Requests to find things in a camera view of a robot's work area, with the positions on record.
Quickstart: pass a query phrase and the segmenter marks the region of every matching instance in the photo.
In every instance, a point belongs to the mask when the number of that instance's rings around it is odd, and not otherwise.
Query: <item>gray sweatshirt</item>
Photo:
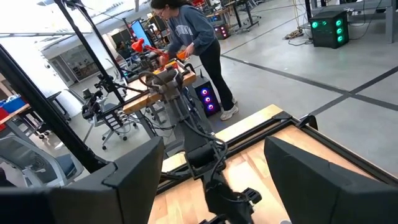
[[[171,57],[175,57],[182,45],[188,46],[192,42],[195,48],[193,54],[200,55],[216,39],[214,28],[205,15],[190,5],[181,6],[178,16],[169,19],[169,28]]]

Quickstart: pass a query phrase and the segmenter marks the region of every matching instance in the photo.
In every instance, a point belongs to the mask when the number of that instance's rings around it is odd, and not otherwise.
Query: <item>wooden table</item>
[[[183,71],[183,65],[181,63],[178,64],[178,69],[181,72]],[[196,79],[197,79],[196,74],[193,72],[190,72],[188,75],[184,76],[183,85],[184,86],[191,85],[193,82],[195,82]],[[128,86],[131,88],[135,88],[137,90],[147,90],[147,87],[144,84],[142,84],[139,80],[135,80],[135,81],[129,83]],[[125,100],[129,100],[139,94],[140,93],[138,93],[136,91],[128,90]],[[142,96],[138,100],[134,100],[133,102],[126,104],[123,107],[123,111],[126,114],[131,114],[131,113],[137,112],[140,109],[143,109],[146,106],[151,105],[161,99],[162,99],[162,96],[160,94],[149,93],[149,94]]]
[[[28,136],[26,136],[26,134],[21,129],[19,129],[19,127],[16,126],[14,124],[14,122],[12,121],[13,117],[17,116],[19,113],[21,113],[21,112],[23,112],[23,111],[25,111],[25,110],[27,110],[29,108],[30,108],[30,105],[29,104],[25,104],[23,107],[19,108],[18,110],[12,112],[11,114],[9,114],[5,118],[3,118],[0,121],[0,124],[5,124],[7,126],[7,128],[9,128],[11,130],[11,132],[13,132],[19,138],[23,139],[25,142],[28,142],[28,143],[30,143],[32,145],[35,145],[33,143],[33,141],[30,140],[30,138]]]
[[[178,64],[178,69],[183,72],[183,64],[180,62],[177,62]],[[197,79],[197,76],[195,73],[190,72],[187,75],[184,75],[184,79],[183,79],[183,85],[184,86],[189,86],[191,85],[193,82],[195,82],[195,80]],[[135,88],[137,90],[147,90],[147,86],[145,86],[144,84],[142,84],[139,80],[135,80],[131,83],[128,84],[129,87],[131,88]],[[129,100],[137,95],[139,95],[140,93],[136,92],[136,91],[132,91],[132,90],[128,90],[127,91],[127,95],[125,100]],[[148,93],[142,97],[140,97],[137,100],[134,100],[131,103],[128,103],[126,105],[124,105],[123,107],[123,111],[126,114],[132,114],[135,113],[138,120],[140,121],[141,125],[143,126],[143,128],[145,129],[146,133],[149,135],[150,138],[153,138],[155,136],[155,133],[153,132],[153,130],[150,128],[150,125],[148,123],[148,121],[145,119],[144,114],[141,113],[141,109],[153,105],[156,101],[161,100],[162,96],[158,93]]]
[[[272,118],[281,111],[277,106],[270,105],[218,132],[216,136],[228,141]],[[329,150],[295,126],[288,126],[274,136],[346,169],[370,177],[360,168]],[[166,159],[163,162],[162,170],[164,172],[170,171],[184,163],[185,158],[183,152],[181,152]],[[262,196],[262,200],[254,206],[255,212],[252,214],[252,218],[255,223],[279,224],[282,220],[289,220],[267,166],[264,156],[264,141],[260,141],[229,158],[226,163],[227,168],[223,173],[233,190],[241,192],[250,187],[259,191]],[[213,217],[214,214],[207,209],[201,180],[190,179],[156,196],[149,223],[197,224],[204,219],[211,220]]]

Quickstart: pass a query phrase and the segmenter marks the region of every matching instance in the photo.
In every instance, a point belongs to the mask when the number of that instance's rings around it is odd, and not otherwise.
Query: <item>black metal frame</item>
[[[60,10],[62,11],[62,14],[65,16],[65,18],[67,19],[67,21],[69,22],[69,24],[71,25],[72,29],[75,31],[76,35],[78,36],[78,38],[80,39],[81,43],[83,44],[83,46],[85,47],[85,49],[87,50],[88,54],[90,55],[90,57],[93,59],[94,63],[97,65],[98,70],[101,72],[101,74],[103,75],[103,80],[105,81],[105,84],[108,86],[108,88],[106,89],[108,92],[113,92],[116,97],[118,98],[120,104],[124,104],[124,99],[121,96],[120,92],[118,92],[118,87],[115,86],[113,84],[112,78],[111,76],[108,75],[108,73],[106,72],[105,68],[102,66],[100,60],[98,59],[98,57],[95,55],[93,49],[91,48],[91,46],[88,44],[86,38],[84,37],[84,35],[81,33],[80,29],[76,26],[75,21],[73,20],[73,18],[71,17],[71,15],[69,14],[68,10],[67,10],[67,6],[72,8],[72,9],[77,9],[79,10],[84,18],[87,20],[87,22],[90,24],[91,28],[93,29],[93,32],[96,34],[97,38],[99,39],[99,41],[101,42],[101,44],[103,45],[103,47],[105,48],[105,51],[108,53],[111,61],[113,62],[114,66],[116,67],[116,70],[119,72],[120,78],[123,79],[124,77],[124,73],[121,69],[121,67],[119,66],[118,62],[116,61],[116,59],[113,57],[112,52],[110,51],[109,47],[105,44],[104,39],[102,38],[99,30],[97,29],[97,27],[95,26],[95,23],[93,22],[93,20],[91,19],[90,15],[88,14],[87,10],[85,9],[84,5],[82,5],[80,3],[80,0],[74,0],[74,1],[68,1],[68,0],[54,0],[54,2],[58,5],[58,7],[60,8]]]
[[[271,119],[268,119],[267,121],[227,141],[226,143],[228,148],[232,148],[232,150],[227,153],[226,157],[230,158],[254,145],[255,143],[264,140],[265,137],[271,136],[288,126],[295,126],[296,128],[300,129],[305,134],[309,135],[311,138],[314,138],[319,143],[337,153],[339,156],[345,158],[350,163],[356,165],[375,179],[398,187],[398,179],[396,177],[319,133],[317,131],[318,127],[316,119],[310,114],[298,120],[293,118],[285,111],[280,112]],[[163,178],[160,180],[160,184],[157,188],[157,194],[161,194],[166,190],[171,189],[172,187],[175,187],[176,185],[181,184],[182,182],[191,178],[190,173],[187,171],[187,164],[183,164],[171,170],[170,172],[166,172]],[[176,179],[176,175],[178,175],[178,173],[183,174],[179,175],[179,179]],[[166,174],[173,175],[173,179],[168,179]]]
[[[70,152],[78,158],[88,172],[104,167],[108,162],[98,157],[69,127],[57,109],[46,99],[33,81],[17,62],[0,45],[0,73],[9,81],[13,89],[26,99],[51,130],[60,138]]]

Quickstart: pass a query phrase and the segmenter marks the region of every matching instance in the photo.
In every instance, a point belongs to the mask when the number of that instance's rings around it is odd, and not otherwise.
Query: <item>red bin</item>
[[[4,119],[6,116],[8,116],[8,112],[3,107],[0,107],[0,120]],[[4,128],[6,128],[5,124],[0,125],[0,131]]]

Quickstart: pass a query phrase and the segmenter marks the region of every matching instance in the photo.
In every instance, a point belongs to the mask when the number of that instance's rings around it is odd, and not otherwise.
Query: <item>white sneaker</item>
[[[234,105],[229,111],[223,111],[223,114],[221,115],[221,120],[226,121],[232,118],[232,115],[236,114],[238,111],[239,108]]]

